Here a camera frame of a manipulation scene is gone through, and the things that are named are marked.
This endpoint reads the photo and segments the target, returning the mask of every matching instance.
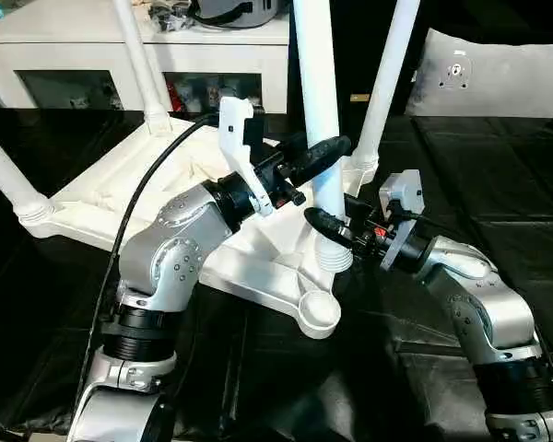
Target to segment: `table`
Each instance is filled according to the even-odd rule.
[[[0,110],[0,144],[50,195],[140,122],[139,112]],[[410,168],[426,214],[495,261],[553,349],[553,120],[391,118],[362,197]],[[429,228],[418,226],[440,233]],[[106,259],[31,238],[0,193],[0,428],[67,430]],[[176,436],[489,440],[473,372],[421,287],[355,264],[334,290],[342,320],[313,341],[287,316],[198,286],[177,344],[184,368],[196,335]]]

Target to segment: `black robot end effector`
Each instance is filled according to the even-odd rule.
[[[305,195],[297,190],[305,182],[332,167],[338,159],[352,153],[347,136],[335,136],[307,148],[303,135],[296,135],[277,146],[250,143],[254,172],[262,182],[271,203],[280,208],[288,202],[305,203]],[[203,185],[214,196],[219,210],[232,232],[254,213],[253,193],[237,172]]]
[[[378,223],[378,210],[361,200],[345,194],[347,215],[353,223],[347,226],[344,221],[328,214],[325,210],[310,207],[305,209],[307,222],[325,237],[351,249],[357,258],[381,258],[394,241],[394,232]],[[429,242],[412,234],[402,245],[397,265],[413,271]]]

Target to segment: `black table surface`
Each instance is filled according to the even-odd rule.
[[[0,144],[51,196],[141,121],[138,112],[0,110]],[[553,120],[392,118],[380,153],[361,195],[373,199],[391,172],[420,169],[425,213],[494,260],[553,352]],[[107,258],[67,238],[32,238],[0,193],[0,428],[67,431]],[[358,263],[334,290],[343,318],[314,341],[286,315],[198,285],[177,342],[182,373],[196,335],[175,435],[488,438],[473,372],[430,295]]]

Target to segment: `black cable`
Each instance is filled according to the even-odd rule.
[[[191,368],[191,365],[193,364],[194,360],[194,350],[196,348],[196,334],[198,333],[199,329],[199,314],[200,314],[200,303],[201,301],[198,299],[199,296],[197,294],[194,294],[194,299],[191,300],[190,304],[193,305],[193,315],[194,315],[194,324],[193,324],[193,337],[191,338],[191,342],[189,344],[189,353],[186,358],[186,363],[184,364],[184,368],[182,369],[182,375],[178,382],[170,389],[169,396],[172,399],[172,405],[176,402],[178,399],[178,395],[182,391],[182,387],[184,386],[184,382],[186,381],[186,377],[188,376],[189,369]]]
[[[441,230],[444,230],[447,233],[450,233],[451,235],[454,235],[456,237],[455,239],[462,241],[460,238],[463,235],[461,233],[459,233],[458,231],[456,231],[454,228],[448,227],[448,226],[444,225],[443,223],[439,223],[437,221],[434,221],[433,219],[428,218],[425,215],[419,215],[419,214],[415,214],[413,212],[406,211],[402,214],[402,218],[404,218],[404,219],[415,219],[415,220],[420,221],[424,224],[428,224],[429,226],[439,228]]]
[[[137,200],[139,199],[139,196],[141,195],[142,191],[146,188],[147,183],[151,179],[151,177],[154,175],[156,170],[158,170],[159,166],[168,158],[168,156],[178,147],[186,138],[188,138],[191,134],[196,132],[199,128],[203,127],[204,125],[210,123],[213,121],[213,119],[217,118],[217,113],[211,113],[207,115],[203,115],[196,120],[194,120],[194,124],[186,129],[182,134],[180,134],[168,147],[166,147],[166,150],[164,150],[158,158],[156,158],[156,161],[149,167],[147,172],[144,174],[143,178],[137,184],[137,187],[135,188],[135,191],[133,195],[131,196],[131,199],[129,200],[129,204],[127,205],[127,208],[125,209],[125,213],[123,215],[123,218],[121,218],[121,225],[119,225],[119,230],[117,230],[117,236],[114,239],[114,242],[112,244],[111,249],[111,256],[109,258],[109,263],[107,265],[107,270],[104,274],[104,277],[102,278],[102,283],[100,285],[100,291],[99,296],[97,297],[96,301],[96,307],[94,308],[94,316],[92,317],[92,323],[90,325],[90,333],[88,334],[88,342],[86,346],[86,352],[84,353],[84,360],[82,362],[82,368],[80,370],[80,381],[78,382],[77,391],[76,391],[76,400],[74,402],[74,410],[78,406],[78,403],[80,401],[80,397],[82,394],[82,390],[84,388],[84,382],[85,377],[87,375],[88,370],[88,361],[90,359],[90,353],[92,350],[92,337],[94,335],[94,330],[96,328],[96,324],[98,321],[98,317],[100,314],[100,305],[102,304],[102,299],[104,297],[104,292],[106,290],[107,283],[109,282],[109,277],[111,276],[112,267],[114,265],[114,261],[117,258],[117,255],[119,253],[119,249],[121,248],[121,242],[123,240],[123,236],[125,233],[125,230],[127,229],[127,224],[129,223],[129,218],[131,217],[131,214],[133,213],[133,210],[135,208],[135,205],[137,204]]]

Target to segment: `metal bracket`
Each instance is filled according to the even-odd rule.
[[[424,196],[419,170],[408,169],[402,173],[392,173],[379,189],[379,199],[385,219],[389,219],[387,206],[392,200],[398,200],[404,210],[421,214],[424,211]],[[415,225],[416,220],[409,220],[396,227],[394,242],[381,261],[382,269],[387,271],[391,268]]]
[[[243,143],[243,131],[246,119],[252,118],[254,110],[248,99],[224,97],[219,104],[219,148],[229,168],[240,174],[252,191],[250,199],[257,214],[268,216],[274,207],[265,187],[262,185],[254,167],[250,163],[250,147]]]

